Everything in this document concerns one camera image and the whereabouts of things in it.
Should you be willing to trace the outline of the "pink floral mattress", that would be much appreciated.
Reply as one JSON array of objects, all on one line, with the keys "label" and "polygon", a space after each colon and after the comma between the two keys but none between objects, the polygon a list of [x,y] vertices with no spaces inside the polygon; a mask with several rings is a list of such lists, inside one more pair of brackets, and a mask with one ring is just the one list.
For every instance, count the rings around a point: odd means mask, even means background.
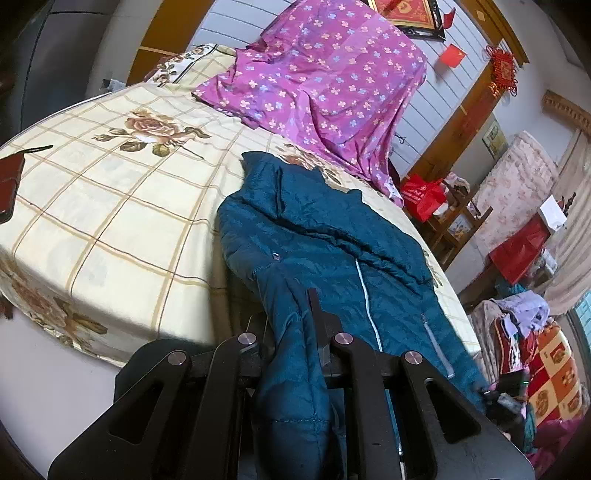
[{"label": "pink floral mattress", "polygon": [[479,252],[487,256],[519,231],[549,197],[557,179],[557,165],[544,147],[527,131],[516,135],[474,196],[481,212],[492,211],[475,234]]}]

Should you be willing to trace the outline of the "teal puffer jacket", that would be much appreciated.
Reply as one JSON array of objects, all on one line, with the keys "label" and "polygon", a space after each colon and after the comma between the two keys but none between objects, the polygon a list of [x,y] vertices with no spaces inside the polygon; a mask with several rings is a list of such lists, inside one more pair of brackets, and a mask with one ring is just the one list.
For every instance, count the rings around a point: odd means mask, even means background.
[{"label": "teal puffer jacket", "polygon": [[484,382],[446,317],[423,249],[322,173],[269,153],[243,156],[242,188],[219,206],[229,270],[259,298],[276,353],[257,395],[256,452],[266,479],[338,479],[342,394],[322,375],[311,292],[377,351],[423,354],[474,404]]}]

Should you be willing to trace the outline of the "small red flag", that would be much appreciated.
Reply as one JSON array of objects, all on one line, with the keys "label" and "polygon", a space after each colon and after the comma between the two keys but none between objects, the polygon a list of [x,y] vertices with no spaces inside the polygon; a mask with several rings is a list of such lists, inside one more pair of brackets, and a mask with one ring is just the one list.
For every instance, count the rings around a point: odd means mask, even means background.
[{"label": "small red flag", "polygon": [[449,68],[457,68],[467,54],[454,44],[448,45],[439,57],[439,61]]}]

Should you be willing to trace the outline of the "small framed wall picture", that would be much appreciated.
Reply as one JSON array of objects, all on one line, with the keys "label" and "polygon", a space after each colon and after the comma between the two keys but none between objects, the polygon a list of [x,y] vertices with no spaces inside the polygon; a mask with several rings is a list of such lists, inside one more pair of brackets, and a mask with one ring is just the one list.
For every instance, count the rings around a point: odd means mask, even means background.
[{"label": "small framed wall picture", "polygon": [[506,152],[508,143],[497,120],[493,120],[482,138],[491,156],[498,161]]}]

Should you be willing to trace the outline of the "cream floral checked bedspread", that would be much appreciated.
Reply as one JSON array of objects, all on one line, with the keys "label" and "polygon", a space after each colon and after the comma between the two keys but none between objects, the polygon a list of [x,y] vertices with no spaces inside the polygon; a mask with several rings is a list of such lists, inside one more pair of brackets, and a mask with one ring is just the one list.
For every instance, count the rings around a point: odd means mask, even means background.
[{"label": "cream floral checked bedspread", "polygon": [[414,234],[372,187],[280,136],[253,130],[190,96],[228,69],[206,44],[147,81],[55,113],[2,147],[25,154],[12,217],[1,228],[1,292],[68,346],[124,364],[158,335],[200,344],[235,328],[215,213],[242,185],[242,154],[263,150],[360,189]]}]

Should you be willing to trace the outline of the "framed red picture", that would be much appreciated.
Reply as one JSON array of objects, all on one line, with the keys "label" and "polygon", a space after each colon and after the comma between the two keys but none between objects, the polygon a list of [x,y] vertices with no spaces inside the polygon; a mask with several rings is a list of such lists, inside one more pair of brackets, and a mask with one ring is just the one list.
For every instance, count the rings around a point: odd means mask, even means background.
[{"label": "framed red picture", "polygon": [[443,17],[436,0],[367,0],[366,4],[409,38],[446,40]]}]

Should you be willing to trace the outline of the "wooden chair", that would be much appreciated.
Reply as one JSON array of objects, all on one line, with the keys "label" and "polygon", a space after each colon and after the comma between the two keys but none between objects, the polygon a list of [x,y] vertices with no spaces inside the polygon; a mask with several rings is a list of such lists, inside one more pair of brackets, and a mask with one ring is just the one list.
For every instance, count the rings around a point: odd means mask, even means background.
[{"label": "wooden chair", "polygon": [[433,214],[421,227],[420,232],[439,265],[446,271],[465,245],[493,213],[493,208],[481,211],[474,202],[477,190],[468,190],[464,185],[452,185],[443,181],[447,209]]}]

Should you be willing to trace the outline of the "grey refrigerator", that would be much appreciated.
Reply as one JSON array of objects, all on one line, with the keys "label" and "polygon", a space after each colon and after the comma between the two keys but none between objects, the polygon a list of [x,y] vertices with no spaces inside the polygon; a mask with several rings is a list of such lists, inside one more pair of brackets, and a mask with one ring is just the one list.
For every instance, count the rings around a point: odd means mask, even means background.
[{"label": "grey refrigerator", "polygon": [[117,1],[44,1],[1,47],[1,141],[86,98]]}]

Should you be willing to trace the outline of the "red shopping bag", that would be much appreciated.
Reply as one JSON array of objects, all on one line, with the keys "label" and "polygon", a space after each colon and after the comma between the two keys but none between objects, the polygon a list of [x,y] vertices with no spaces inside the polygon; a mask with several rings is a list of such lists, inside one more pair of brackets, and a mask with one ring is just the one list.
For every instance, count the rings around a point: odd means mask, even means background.
[{"label": "red shopping bag", "polygon": [[447,200],[442,179],[426,181],[417,174],[402,183],[401,194],[405,208],[419,222],[426,222]]}]

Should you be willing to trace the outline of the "red Chinese knot ornament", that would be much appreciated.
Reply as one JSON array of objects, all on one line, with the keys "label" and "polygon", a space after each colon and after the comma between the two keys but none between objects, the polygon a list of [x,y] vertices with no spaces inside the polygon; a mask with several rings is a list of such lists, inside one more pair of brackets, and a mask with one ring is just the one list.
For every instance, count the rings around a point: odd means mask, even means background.
[{"label": "red Chinese knot ornament", "polygon": [[516,97],[518,94],[517,68],[514,55],[501,47],[486,47],[486,55],[491,66],[489,89],[495,98],[505,92]]}]

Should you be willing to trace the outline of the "pile of colourful clothes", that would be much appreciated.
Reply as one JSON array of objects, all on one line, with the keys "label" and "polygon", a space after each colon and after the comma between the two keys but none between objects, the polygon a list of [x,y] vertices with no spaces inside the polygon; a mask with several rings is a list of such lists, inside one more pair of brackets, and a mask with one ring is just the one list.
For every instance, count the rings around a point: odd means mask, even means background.
[{"label": "pile of colourful clothes", "polygon": [[501,431],[541,477],[584,425],[589,409],[568,339],[550,316],[547,302],[532,291],[483,300],[469,320],[489,386],[502,374],[529,371],[526,419]]}]

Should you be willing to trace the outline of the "dark red phone case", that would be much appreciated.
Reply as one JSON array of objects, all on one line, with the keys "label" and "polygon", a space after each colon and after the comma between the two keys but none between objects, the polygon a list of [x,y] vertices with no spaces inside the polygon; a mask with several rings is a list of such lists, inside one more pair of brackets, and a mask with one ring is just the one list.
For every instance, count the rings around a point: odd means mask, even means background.
[{"label": "dark red phone case", "polygon": [[23,149],[1,159],[0,163],[0,224],[13,216],[16,196],[25,164],[25,155],[51,149],[52,145]]}]

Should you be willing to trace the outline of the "purple floral sheet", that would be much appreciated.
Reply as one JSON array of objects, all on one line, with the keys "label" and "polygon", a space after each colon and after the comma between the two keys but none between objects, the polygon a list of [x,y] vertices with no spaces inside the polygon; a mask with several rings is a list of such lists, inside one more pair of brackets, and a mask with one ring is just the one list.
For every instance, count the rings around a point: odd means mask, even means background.
[{"label": "purple floral sheet", "polygon": [[297,1],[192,94],[401,205],[391,144],[426,72],[424,52],[362,1]]}]

